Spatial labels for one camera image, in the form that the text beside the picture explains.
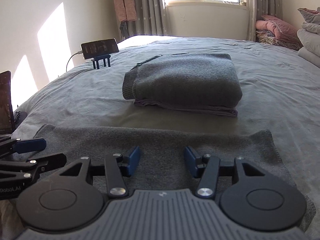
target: black cable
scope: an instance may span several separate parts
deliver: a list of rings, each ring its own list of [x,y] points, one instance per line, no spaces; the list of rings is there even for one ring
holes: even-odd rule
[[[67,72],[67,69],[68,69],[69,61],[71,60],[71,58],[72,58],[74,55],[77,55],[77,54],[79,54],[79,53],[77,52],[77,53],[73,54],[73,55],[70,57],[70,59],[68,60],[68,62],[67,62],[67,66],[66,66],[66,72]]]

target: white bedsheet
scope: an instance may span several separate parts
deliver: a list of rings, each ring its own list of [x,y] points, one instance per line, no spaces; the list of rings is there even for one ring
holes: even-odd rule
[[[270,129],[298,188],[317,207],[307,234],[320,237],[319,68],[294,50],[249,41],[137,36],[120,43],[119,48],[111,56],[111,68],[94,70],[91,62],[75,67],[22,104],[18,110],[28,112],[28,117],[13,137],[32,138],[45,123],[233,134]],[[238,118],[138,107],[124,100],[126,71],[152,56],[181,52],[230,54],[243,91]]]

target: phone screen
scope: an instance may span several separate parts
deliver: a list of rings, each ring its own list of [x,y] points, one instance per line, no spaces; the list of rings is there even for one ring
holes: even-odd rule
[[[119,52],[115,39],[83,43],[81,44],[81,49],[84,59]]]
[[[15,130],[10,83],[11,72],[0,73],[0,134],[11,134]]]

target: ribbed gray panel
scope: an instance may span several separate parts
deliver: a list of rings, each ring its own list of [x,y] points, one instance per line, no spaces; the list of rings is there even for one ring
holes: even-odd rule
[[[189,189],[136,190],[114,200],[90,226],[74,233],[43,234],[27,229],[18,240],[308,240],[298,228],[261,233],[238,226],[211,200]]]

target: gray towel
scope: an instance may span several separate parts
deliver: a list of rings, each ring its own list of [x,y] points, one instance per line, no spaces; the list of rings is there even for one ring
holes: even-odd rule
[[[230,55],[214,53],[158,56],[138,63],[125,74],[122,92],[125,99],[180,108],[233,108],[242,97]]]
[[[47,141],[47,148],[36,153],[41,156],[64,153],[68,163],[89,156],[102,161],[106,154],[125,154],[132,146],[140,146],[141,159],[135,174],[125,178],[129,190],[133,189],[183,189],[195,191],[198,179],[193,179],[185,167],[183,150],[192,146],[199,154],[211,153],[225,161],[243,156],[260,167],[295,186],[292,177],[282,162],[269,130],[252,135],[196,134],[172,130],[134,129],[120,127],[60,128],[44,125],[36,137]],[[96,177],[94,185],[105,192],[105,178]],[[229,177],[219,179],[218,192],[231,185]],[[307,230],[316,211],[314,204],[306,197],[307,212],[301,224]]]

